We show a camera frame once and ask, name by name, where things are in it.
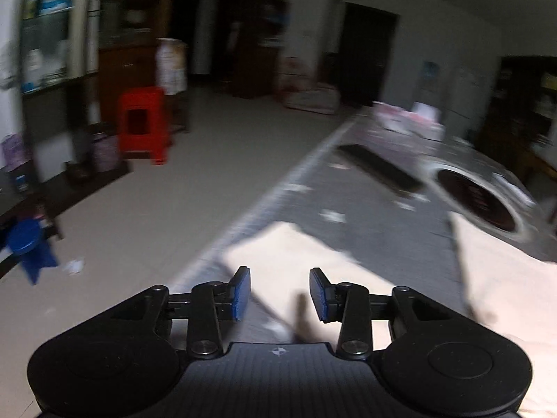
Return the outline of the black smartphone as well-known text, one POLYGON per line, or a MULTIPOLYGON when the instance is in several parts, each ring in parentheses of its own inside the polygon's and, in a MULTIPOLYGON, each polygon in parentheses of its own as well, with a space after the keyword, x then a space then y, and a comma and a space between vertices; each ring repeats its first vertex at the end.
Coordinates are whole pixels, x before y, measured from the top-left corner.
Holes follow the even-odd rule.
POLYGON ((339 145, 336 152, 398 195, 408 196, 424 187, 417 178, 362 145, 339 145))

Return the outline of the round black induction cooktop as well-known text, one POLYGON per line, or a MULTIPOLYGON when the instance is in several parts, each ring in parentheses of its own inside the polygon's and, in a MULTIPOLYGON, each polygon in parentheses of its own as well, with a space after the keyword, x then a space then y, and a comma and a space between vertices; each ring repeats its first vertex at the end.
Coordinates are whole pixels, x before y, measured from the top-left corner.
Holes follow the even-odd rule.
POLYGON ((464 166, 440 157, 422 157, 420 179, 449 208, 506 241, 528 243, 542 232, 536 206, 527 206, 480 165, 464 166))

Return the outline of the red plastic stool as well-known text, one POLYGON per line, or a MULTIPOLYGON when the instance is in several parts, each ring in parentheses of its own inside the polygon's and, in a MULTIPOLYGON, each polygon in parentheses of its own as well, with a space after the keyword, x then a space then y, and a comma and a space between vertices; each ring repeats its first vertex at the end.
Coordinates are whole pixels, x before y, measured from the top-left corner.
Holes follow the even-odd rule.
POLYGON ((122 155, 148 154, 153 164, 166 163, 171 137, 162 88, 131 88, 121 94, 117 137, 122 155))

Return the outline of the small pink tissue pack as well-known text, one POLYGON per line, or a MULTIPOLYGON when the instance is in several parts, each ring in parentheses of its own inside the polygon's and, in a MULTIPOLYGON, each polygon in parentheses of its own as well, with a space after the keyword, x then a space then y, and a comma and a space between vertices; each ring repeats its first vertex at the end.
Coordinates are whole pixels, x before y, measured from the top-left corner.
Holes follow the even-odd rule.
POLYGON ((411 133, 411 119, 405 109, 375 102, 372 106, 372 114, 376 123, 386 130, 404 135, 411 133))

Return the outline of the blue plastic stool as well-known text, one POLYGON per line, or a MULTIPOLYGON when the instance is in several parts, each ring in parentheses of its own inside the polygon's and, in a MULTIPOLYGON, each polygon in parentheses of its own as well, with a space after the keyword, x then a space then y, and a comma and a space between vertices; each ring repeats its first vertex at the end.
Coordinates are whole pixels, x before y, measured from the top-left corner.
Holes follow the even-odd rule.
POLYGON ((39 282, 43 268, 58 265, 50 244, 44 238, 41 224, 36 219, 18 222, 8 233, 7 247, 18 259, 32 285, 39 282))

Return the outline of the pink white tissue box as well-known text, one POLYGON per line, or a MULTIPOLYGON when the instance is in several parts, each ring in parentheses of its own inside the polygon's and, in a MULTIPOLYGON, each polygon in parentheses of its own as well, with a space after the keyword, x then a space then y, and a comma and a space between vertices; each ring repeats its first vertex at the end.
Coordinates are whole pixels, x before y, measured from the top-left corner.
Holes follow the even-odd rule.
POLYGON ((410 110, 402 112, 412 134, 429 141, 443 141, 445 126, 440 122, 440 110, 434 106, 414 102, 410 110))

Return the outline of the water dispenser with blue bottle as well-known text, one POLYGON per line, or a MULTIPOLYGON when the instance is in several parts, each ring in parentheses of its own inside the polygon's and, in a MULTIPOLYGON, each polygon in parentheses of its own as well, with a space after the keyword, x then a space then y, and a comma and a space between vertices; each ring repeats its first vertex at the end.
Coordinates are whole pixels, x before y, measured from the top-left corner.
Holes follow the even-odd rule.
POLYGON ((441 67, 433 61, 422 65, 415 102, 438 108, 441 102, 441 67))

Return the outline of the white refrigerator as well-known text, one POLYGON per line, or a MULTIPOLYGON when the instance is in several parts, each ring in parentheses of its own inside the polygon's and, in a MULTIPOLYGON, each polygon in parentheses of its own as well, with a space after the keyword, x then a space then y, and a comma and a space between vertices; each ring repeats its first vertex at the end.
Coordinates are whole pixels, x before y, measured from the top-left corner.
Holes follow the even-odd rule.
POLYGON ((477 77, 467 68, 456 73, 449 92, 445 126, 450 136, 464 137, 471 128, 480 86, 477 77))

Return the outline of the patterned play tent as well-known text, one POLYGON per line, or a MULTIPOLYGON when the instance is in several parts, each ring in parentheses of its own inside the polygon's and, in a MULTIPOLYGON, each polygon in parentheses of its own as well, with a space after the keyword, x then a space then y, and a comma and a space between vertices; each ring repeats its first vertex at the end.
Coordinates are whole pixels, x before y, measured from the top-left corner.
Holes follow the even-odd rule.
POLYGON ((333 115, 340 95, 329 84, 316 82, 298 57, 283 57, 277 69, 277 97, 287 109, 333 115))

